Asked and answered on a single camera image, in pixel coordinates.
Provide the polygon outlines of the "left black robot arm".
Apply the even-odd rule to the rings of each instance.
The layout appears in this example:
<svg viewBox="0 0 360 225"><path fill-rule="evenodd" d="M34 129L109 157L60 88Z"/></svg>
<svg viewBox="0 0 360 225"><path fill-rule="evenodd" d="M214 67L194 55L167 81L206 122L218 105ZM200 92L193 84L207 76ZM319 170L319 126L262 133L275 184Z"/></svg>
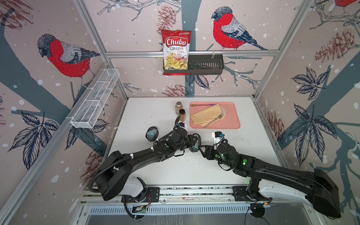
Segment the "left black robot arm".
<svg viewBox="0 0 360 225"><path fill-rule="evenodd" d="M115 151L94 173L88 183L88 190L100 193L105 201L109 201L119 194L142 201L148 195L148 187L141 178L131 178L130 175L150 164L182 156L183 154L176 155L175 153L177 151L184 152L187 148L198 148L198 142L198 135L189 135L186 129L176 127L169 134L155 140L149 149L127 154Z"/></svg>

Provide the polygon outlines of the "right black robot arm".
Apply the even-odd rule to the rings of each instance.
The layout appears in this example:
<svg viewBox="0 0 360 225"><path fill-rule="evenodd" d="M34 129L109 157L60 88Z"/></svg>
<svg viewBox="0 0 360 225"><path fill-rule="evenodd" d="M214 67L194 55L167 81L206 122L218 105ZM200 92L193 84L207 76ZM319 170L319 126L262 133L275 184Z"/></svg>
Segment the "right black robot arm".
<svg viewBox="0 0 360 225"><path fill-rule="evenodd" d="M206 145L200 152L207 160L216 160L219 165L228 166L233 173L249 177L248 192L251 198L261 195L260 181L268 180L304 193L305 199L319 213L329 218L341 218L338 186L321 169L309 172L276 166L252 156L239 154L226 142Z"/></svg>

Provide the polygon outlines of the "clear pouch black zipper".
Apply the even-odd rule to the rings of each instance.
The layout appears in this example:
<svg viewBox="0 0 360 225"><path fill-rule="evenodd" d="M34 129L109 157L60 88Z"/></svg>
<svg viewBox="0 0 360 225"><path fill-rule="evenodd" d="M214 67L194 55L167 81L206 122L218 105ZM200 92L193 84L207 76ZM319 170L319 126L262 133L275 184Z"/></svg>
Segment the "clear pouch black zipper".
<svg viewBox="0 0 360 225"><path fill-rule="evenodd" d="M150 127L147 130L147 132L145 134L145 137L149 142L155 141L158 138L158 129L157 129L157 127Z"/></svg>

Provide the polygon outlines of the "teal charger plug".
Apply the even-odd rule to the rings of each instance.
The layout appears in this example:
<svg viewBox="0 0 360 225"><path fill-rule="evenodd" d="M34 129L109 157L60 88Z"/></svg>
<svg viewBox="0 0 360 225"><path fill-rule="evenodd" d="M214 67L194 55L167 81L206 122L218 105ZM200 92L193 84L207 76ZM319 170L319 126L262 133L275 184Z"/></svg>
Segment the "teal charger plug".
<svg viewBox="0 0 360 225"><path fill-rule="evenodd" d="M151 131L148 132L147 135L148 135L149 139L154 139L157 136L157 132L154 131L154 130L151 130Z"/></svg>

